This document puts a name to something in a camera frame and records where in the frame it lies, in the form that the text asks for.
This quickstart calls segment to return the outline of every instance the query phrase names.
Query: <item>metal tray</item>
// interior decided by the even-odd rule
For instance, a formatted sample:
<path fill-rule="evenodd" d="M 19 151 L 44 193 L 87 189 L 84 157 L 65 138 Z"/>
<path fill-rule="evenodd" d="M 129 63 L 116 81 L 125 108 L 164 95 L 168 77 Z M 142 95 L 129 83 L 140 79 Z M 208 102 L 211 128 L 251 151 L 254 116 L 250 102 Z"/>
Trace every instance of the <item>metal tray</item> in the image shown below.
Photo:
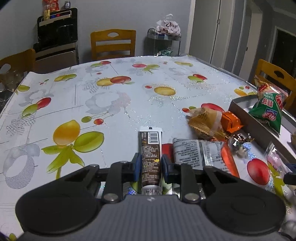
<path fill-rule="evenodd" d="M 258 101 L 256 95 L 239 97 L 232 100 L 229 111 L 234 113 L 243 123 L 243 130 L 250 133 L 259 146 L 266 150 L 269 143 L 273 142 L 278 151 L 287 159 L 288 162 L 296 164 L 296 150 L 291 144 L 291 134 L 296 131 L 296 120 L 283 110 L 281 120 L 280 135 L 262 125 L 249 115 L 249 110 Z"/>

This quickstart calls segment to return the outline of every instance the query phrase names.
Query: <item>ceiling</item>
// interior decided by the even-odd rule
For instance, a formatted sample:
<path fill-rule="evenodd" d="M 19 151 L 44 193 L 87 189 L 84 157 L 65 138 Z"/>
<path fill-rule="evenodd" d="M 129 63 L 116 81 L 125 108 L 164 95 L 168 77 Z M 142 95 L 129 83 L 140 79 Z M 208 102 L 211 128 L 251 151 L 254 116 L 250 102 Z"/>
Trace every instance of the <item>ceiling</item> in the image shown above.
<path fill-rule="evenodd" d="M 287 12 L 296 15 L 296 0 L 267 0 L 267 2 L 276 12 L 280 12 L 283 14 Z"/>

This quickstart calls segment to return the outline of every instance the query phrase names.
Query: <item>printed cherry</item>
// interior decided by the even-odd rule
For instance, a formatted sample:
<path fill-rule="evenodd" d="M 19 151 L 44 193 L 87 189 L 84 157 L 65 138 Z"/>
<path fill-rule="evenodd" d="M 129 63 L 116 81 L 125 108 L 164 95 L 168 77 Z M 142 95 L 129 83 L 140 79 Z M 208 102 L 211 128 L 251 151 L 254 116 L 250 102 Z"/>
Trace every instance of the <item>printed cherry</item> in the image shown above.
<path fill-rule="evenodd" d="M 188 113 L 189 109 L 188 108 L 183 108 L 182 111 L 185 112 L 185 113 Z"/>
<path fill-rule="evenodd" d="M 50 97 L 46 97 L 43 98 L 41 100 L 39 100 L 36 104 L 38 105 L 37 110 L 39 110 L 40 108 L 46 107 L 49 105 L 49 103 L 51 102 L 51 98 Z"/>
<path fill-rule="evenodd" d="M 94 120 L 94 124 L 95 125 L 101 125 L 101 124 L 103 124 L 104 123 L 104 120 L 103 119 L 95 119 Z"/>

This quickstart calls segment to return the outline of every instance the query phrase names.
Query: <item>orange candy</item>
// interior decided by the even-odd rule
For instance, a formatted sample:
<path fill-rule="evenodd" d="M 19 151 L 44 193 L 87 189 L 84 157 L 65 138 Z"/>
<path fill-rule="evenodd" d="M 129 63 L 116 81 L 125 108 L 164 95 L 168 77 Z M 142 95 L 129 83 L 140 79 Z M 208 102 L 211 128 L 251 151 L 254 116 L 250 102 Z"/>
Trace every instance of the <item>orange candy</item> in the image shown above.
<path fill-rule="evenodd" d="M 224 130 L 231 134 L 243 127 L 240 119 L 230 111 L 222 113 L 221 125 Z"/>

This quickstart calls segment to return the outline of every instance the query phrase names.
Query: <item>white door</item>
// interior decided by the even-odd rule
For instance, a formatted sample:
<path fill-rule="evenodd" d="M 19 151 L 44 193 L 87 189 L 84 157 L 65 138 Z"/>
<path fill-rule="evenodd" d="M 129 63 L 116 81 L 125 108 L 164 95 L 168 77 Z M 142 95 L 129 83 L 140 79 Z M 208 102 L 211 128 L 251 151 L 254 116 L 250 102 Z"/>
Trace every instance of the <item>white door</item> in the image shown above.
<path fill-rule="evenodd" d="M 223 68 L 225 64 L 232 30 L 234 5 L 235 0 L 221 0 L 220 3 L 220 24 L 218 25 L 215 46 L 211 61 L 212 65 L 219 68 Z"/>
<path fill-rule="evenodd" d="M 262 13 L 256 10 L 254 6 L 250 7 L 252 10 L 252 17 L 247 43 L 247 51 L 245 52 L 244 60 L 242 62 L 242 67 L 239 73 L 239 77 L 246 81 L 249 80 L 250 72 L 254 63 L 262 24 Z"/>
<path fill-rule="evenodd" d="M 211 62 L 220 0 L 196 0 L 189 54 Z"/>

